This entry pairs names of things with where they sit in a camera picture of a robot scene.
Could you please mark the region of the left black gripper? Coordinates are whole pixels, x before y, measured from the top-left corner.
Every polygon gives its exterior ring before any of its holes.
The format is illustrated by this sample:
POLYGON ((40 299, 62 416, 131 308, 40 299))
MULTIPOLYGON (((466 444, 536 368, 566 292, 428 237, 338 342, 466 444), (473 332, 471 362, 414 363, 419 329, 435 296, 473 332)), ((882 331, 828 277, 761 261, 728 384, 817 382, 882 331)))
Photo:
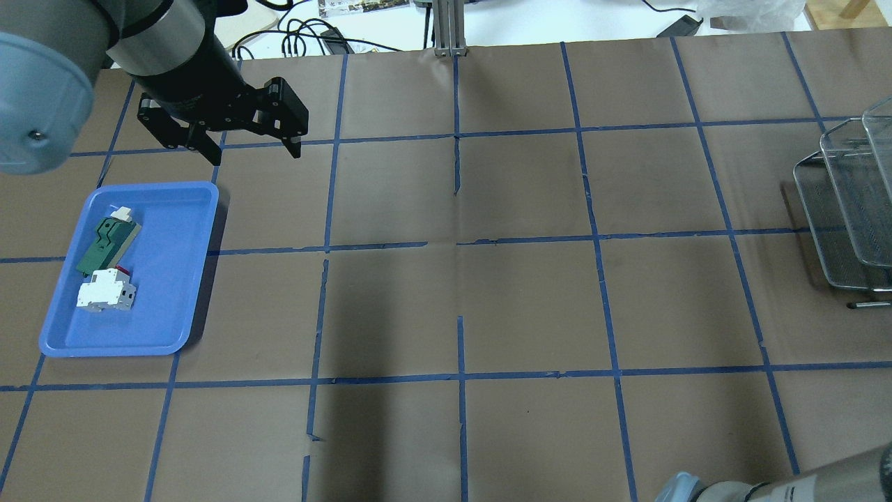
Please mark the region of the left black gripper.
POLYGON ((254 88, 224 49, 200 47, 187 63, 159 75, 138 76, 143 89, 137 120, 167 149, 185 147, 211 165, 222 150, 211 132, 246 130, 274 137, 294 159, 302 157, 309 109, 280 76, 254 88))

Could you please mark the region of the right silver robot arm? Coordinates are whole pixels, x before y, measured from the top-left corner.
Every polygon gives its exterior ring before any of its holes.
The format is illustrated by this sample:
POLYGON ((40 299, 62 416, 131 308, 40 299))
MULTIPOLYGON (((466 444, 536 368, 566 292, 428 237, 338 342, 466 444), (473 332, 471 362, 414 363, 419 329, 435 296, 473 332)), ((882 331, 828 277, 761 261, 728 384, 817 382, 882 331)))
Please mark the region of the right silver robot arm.
POLYGON ((707 484, 680 471, 656 501, 890 501, 891 445, 886 444, 778 482, 707 484))

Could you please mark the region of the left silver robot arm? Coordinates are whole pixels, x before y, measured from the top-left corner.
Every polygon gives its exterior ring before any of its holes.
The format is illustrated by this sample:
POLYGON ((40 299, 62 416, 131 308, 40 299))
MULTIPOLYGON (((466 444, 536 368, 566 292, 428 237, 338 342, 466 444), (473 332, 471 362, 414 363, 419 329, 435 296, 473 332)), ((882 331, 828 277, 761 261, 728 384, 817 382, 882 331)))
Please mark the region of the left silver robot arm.
POLYGON ((302 155, 309 111, 283 77, 249 85, 217 38, 245 1, 3 1, 2 172, 44 174, 67 161, 106 61, 143 90, 137 118, 160 146, 219 163, 214 132, 276 137, 302 155))

